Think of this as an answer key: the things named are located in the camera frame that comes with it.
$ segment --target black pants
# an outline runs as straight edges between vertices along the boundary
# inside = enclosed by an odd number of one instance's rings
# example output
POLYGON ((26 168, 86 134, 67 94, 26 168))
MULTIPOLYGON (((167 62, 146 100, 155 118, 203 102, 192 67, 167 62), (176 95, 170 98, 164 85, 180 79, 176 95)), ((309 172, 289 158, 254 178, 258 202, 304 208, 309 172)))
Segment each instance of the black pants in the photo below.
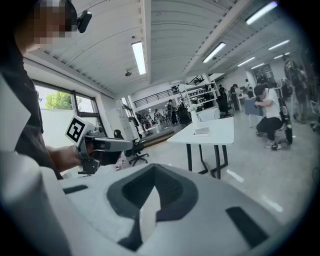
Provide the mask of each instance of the black pants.
POLYGON ((172 121, 173 125, 178 123, 176 112, 174 112, 174 111, 172 111, 171 121, 172 121))
POLYGON ((256 129, 260 133, 267 133, 270 141, 275 140, 275 131, 282 127, 282 121, 278 117, 262 118, 256 125, 256 129))

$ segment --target window frame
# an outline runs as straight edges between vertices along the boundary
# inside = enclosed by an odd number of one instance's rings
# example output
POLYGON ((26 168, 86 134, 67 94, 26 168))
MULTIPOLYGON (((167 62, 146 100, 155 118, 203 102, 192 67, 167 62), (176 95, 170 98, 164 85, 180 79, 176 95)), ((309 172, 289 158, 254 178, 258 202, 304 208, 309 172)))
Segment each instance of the window frame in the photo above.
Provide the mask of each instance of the window frame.
POLYGON ((103 132, 104 132, 105 136, 108 137, 107 132, 106 132, 105 127, 104 127, 104 124, 102 123, 102 119, 100 117, 100 113, 99 113, 99 109, 98 109, 95 97, 90 97, 90 96, 84 95, 82 93, 76 92, 75 90, 68 90, 66 88, 59 87, 59 86, 56 86, 56 85, 53 85, 53 84, 49 84, 49 83, 46 83, 46 82, 41 82, 39 80, 32 79, 32 81, 33 81, 35 86, 49 88, 49 89, 52 89, 52 90, 56 90, 56 91, 60 91, 60 92, 63 92, 63 93, 70 94, 71 103, 72 103, 72 109, 73 109, 75 115, 80 117, 80 118, 97 118, 99 123, 102 126, 102 129, 103 129, 103 132), (94 113, 79 111, 78 104, 77 104, 77 96, 91 100, 91 105, 92 105, 92 109, 93 109, 94 113))

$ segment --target railing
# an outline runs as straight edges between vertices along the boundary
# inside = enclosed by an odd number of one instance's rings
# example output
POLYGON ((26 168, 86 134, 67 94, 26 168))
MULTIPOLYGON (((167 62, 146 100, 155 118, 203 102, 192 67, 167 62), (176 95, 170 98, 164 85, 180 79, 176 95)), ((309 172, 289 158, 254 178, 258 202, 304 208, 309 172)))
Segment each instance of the railing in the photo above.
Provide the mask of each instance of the railing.
POLYGON ((138 107, 141 107, 145 104, 155 102, 155 101, 160 100, 162 98, 166 98, 166 97, 178 94, 178 93, 179 93, 179 89, 174 88, 174 89, 165 90, 165 91, 153 94, 151 96, 136 100, 133 103, 134 103, 135 107, 138 108, 138 107))
POLYGON ((197 75, 194 79, 192 79, 189 83, 188 83, 188 85, 191 85, 191 86, 193 86, 193 85, 197 85, 197 84, 200 84, 201 82, 203 82, 205 79, 204 79, 204 77, 202 76, 202 75, 197 75))

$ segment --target black table leg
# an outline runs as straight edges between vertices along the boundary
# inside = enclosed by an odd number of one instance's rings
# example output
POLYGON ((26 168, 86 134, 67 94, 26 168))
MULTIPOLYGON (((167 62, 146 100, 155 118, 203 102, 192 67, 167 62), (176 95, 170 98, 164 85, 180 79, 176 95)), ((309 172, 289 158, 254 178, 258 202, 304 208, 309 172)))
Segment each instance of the black table leg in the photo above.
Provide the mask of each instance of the black table leg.
POLYGON ((220 180, 221 176, 221 166, 220 166, 220 154, 219 154, 219 146, 214 145, 215 152, 215 162, 216 162, 216 177, 220 180))
POLYGON ((228 165, 228 154, 227 154, 227 147, 226 145, 222 146, 223 158, 224 158, 224 166, 228 165))
POLYGON ((190 172, 192 172, 192 156, 191 156, 191 145, 190 144, 186 145, 186 153, 188 156, 188 169, 190 172))
POLYGON ((201 145, 199 145, 199 151, 200 151, 200 160, 201 160, 201 163, 203 164, 203 167, 204 167, 204 170, 198 172, 199 174, 206 174, 208 172, 208 168, 203 160, 203 157, 202 157, 202 148, 201 148, 201 145))

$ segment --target ceiling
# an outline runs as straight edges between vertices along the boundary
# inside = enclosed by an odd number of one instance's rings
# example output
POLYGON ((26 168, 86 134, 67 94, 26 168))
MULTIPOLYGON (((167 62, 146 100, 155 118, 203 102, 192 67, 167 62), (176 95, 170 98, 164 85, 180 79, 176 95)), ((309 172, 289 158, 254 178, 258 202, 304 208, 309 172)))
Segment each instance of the ceiling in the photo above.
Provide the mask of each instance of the ceiling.
POLYGON ((255 60, 248 63, 248 68, 296 51, 299 33, 279 7, 253 24, 246 24, 245 19, 269 2, 72 0, 78 14, 86 9, 92 13, 86 32, 75 33, 66 43, 41 50, 54 65, 58 62, 60 69, 72 69, 73 76, 76 71, 86 83, 91 81, 94 87, 123 97, 204 72, 227 73, 253 56, 255 60), (290 39, 289 44, 268 50, 286 39, 290 39), (143 44, 143 75, 139 74, 131 46, 137 41, 143 44), (220 42, 226 46, 216 59, 203 63, 220 42), (131 76, 125 76, 127 70, 131 76))

